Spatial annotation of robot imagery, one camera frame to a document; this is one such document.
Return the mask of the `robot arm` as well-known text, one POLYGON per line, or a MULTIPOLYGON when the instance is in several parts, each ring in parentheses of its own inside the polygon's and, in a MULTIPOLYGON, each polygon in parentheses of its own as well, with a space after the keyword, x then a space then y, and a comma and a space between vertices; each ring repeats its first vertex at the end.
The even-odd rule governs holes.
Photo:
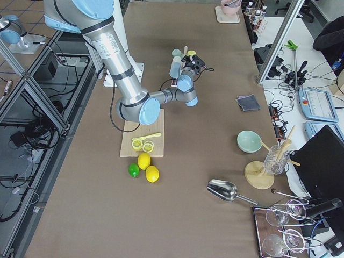
POLYGON ((116 103, 118 116, 143 125, 154 123, 161 104, 180 101, 195 106, 198 96, 194 76, 200 74, 205 63, 196 54, 185 55, 173 61, 178 68, 176 88, 167 88, 152 94, 143 88, 135 69, 115 32, 113 16, 115 1, 44 1, 47 26, 88 37, 103 60, 122 97, 116 103))

